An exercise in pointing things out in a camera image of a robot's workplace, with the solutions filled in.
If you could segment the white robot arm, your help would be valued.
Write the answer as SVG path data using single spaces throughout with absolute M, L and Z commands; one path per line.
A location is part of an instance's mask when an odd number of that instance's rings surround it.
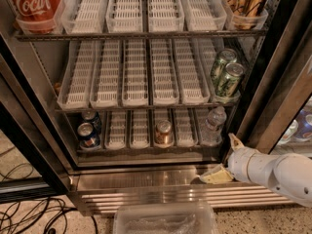
M 233 152 L 227 167 L 222 164 L 199 176 L 206 184 L 222 184 L 236 179 L 255 183 L 298 203 L 312 207 L 312 160 L 297 153 L 269 155 L 245 146 L 229 134 Z

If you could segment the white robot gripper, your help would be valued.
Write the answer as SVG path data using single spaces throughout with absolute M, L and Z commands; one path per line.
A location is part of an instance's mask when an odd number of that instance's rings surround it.
M 278 155 L 268 155 L 244 147 L 234 134 L 228 134 L 231 148 L 234 150 L 228 159 L 228 172 L 222 164 L 200 175 L 200 180 L 206 184 L 221 184 L 230 182 L 234 177 L 246 183 L 255 183 L 266 188 L 274 188 L 280 184 L 274 169 Z

